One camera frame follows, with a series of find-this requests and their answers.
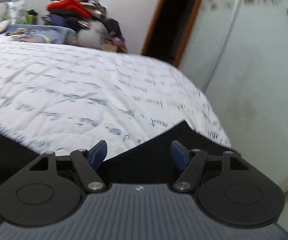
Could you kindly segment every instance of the bed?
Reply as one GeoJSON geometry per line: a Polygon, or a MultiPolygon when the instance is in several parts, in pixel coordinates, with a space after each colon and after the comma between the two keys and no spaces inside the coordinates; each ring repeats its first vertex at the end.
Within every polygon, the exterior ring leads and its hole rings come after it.
{"type": "Polygon", "coordinates": [[[37,153],[106,140],[109,159],[182,120],[230,147],[207,98],[167,63],[0,35],[0,133],[37,153]]]}

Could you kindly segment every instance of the metal screw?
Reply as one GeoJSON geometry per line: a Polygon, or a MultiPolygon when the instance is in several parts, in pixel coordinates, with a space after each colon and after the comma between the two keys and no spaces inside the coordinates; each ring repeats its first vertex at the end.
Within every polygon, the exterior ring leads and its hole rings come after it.
{"type": "Polygon", "coordinates": [[[188,182],[182,181],[182,182],[176,183],[175,188],[179,190],[188,190],[191,188],[191,184],[189,184],[188,182]]]}
{"type": "Polygon", "coordinates": [[[103,183],[95,181],[88,184],[88,188],[91,190],[100,190],[104,187],[103,183]]]}

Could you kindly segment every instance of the blue gripper pad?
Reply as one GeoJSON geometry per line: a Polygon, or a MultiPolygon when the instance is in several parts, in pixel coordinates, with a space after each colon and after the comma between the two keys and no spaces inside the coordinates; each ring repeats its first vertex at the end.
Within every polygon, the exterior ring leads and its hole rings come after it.
{"type": "Polygon", "coordinates": [[[191,161],[190,151],[178,141],[173,141],[171,144],[171,154],[178,168],[184,171],[191,161]]]}
{"type": "Polygon", "coordinates": [[[65,220],[42,228],[0,225],[0,240],[288,240],[276,224],[238,229],[206,216],[167,185],[113,184],[65,220]]]}
{"type": "Polygon", "coordinates": [[[107,143],[106,141],[101,140],[92,149],[88,151],[86,158],[89,164],[92,166],[93,170],[97,171],[102,162],[105,160],[106,156],[107,156],[107,143]]]}

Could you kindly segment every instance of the blue text print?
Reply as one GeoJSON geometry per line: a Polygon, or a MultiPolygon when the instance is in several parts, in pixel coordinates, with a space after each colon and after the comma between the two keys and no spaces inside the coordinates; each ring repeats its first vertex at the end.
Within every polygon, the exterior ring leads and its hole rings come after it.
{"type": "Polygon", "coordinates": [[[33,140],[28,144],[27,147],[35,152],[43,153],[50,148],[51,144],[52,141],[33,140]]]}
{"type": "Polygon", "coordinates": [[[134,86],[134,88],[136,88],[136,89],[140,89],[140,90],[142,90],[143,92],[147,93],[147,88],[144,88],[144,87],[138,87],[138,86],[134,86]]]}
{"type": "Polygon", "coordinates": [[[122,134],[122,130],[118,129],[118,128],[109,128],[106,127],[110,133],[115,134],[115,135],[121,135],[122,134]]]}
{"type": "Polygon", "coordinates": [[[3,136],[8,136],[10,134],[10,130],[3,125],[0,125],[0,134],[3,136]]]}
{"type": "Polygon", "coordinates": [[[122,109],[119,109],[123,114],[126,114],[128,116],[131,116],[131,117],[134,117],[134,112],[132,110],[122,110],[122,109]]]}
{"type": "Polygon", "coordinates": [[[132,97],[135,101],[141,101],[142,100],[142,98],[141,97],[132,97]]]}
{"type": "Polygon", "coordinates": [[[90,124],[91,126],[96,127],[99,125],[99,122],[88,118],[80,118],[79,123],[77,123],[77,125],[85,125],[85,124],[90,124]]]}
{"type": "Polygon", "coordinates": [[[208,131],[208,136],[211,139],[217,139],[219,137],[219,134],[217,132],[213,132],[213,131],[208,131]]]}
{"type": "Polygon", "coordinates": [[[130,84],[129,83],[127,83],[127,82],[125,82],[125,81],[123,81],[123,80],[118,80],[120,83],[122,83],[122,84],[124,84],[124,85],[127,85],[127,86],[129,86],[130,87],[130,84]]]}
{"type": "Polygon", "coordinates": [[[194,110],[190,110],[189,108],[186,108],[186,106],[184,104],[178,105],[177,108],[178,108],[178,110],[186,109],[191,115],[194,115],[194,110]]]}
{"type": "Polygon", "coordinates": [[[152,84],[152,85],[156,86],[156,83],[155,83],[154,80],[145,78],[144,81],[145,81],[146,83],[149,83],[149,84],[152,84]]]}
{"type": "Polygon", "coordinates": [[[83,82],[84,84],[87,84],[87,85],[90,85],[90,86],[93,86],[93,87],[95,87],[95,88],[102,88],[101,86],[99,86],[99,85],[96,85],[96,84],[94,84],[94,83],[88,83],[88,82],[83,82]]]}
{"type": "Polygon", "coordinates": [[[161,120],[153,120],[151,119],[152,122],[150,122],[150,124],[153,126],[153,127],[158,127],[158,126],[163,126],[163,127],[168,127],[168,123],[165,123],[161,120]]]}
{"type": "Polygon", "coordinates": [[[113,85],[113,86],[114,86],[114,88],[116,88],[116,89],[122,91],[122,89],[121,89],[119,86],[116,86],[116,85],[113,85]]]}
{"type": "Polygon", "coordinates": [[[47,117],[52,117],[53,119],[58,119],[60,118],[63,114],[59,113],[52,113],[52,112],[41,112],[42,115],[45,115],[47,117]]]}
{"type": "Polygon", "coordinates": [[[89,102],[90,104],[97,103],[97,104],[100,104],[100,105],[103,105],[103,106],[107,105],[107,102],[106,102],[105,99],[89,98],[88,100],[91,100],[91,102],[89,102]]]}
{"type": "Polygon", "coordinates": [[[17,143],[22,143],[25,140],[25,136],[19,133],[14,133],[11,138],[17,143]]]}
{"type": "Polygon", "coordinates": [[[161,100],[154,100],[154,99],[146,99],[147,103],[153,104],[155,106],[160,106],[161,108],[163,108],[163,103],[161,100]]]}
{"type": "Polygon", "coordinates": [[[26,112],[30,112],[30,111],[33,111],[34,109],[36,109],[36,107],[32,107],[26,104],[18,104],[18,107],[16,110],[24,110],[26,112]]]}
{"type": "Polygon", "coordinates": [[[171,88],[183,88],[183,85],[180,82],[170,83],[171,88]]]}

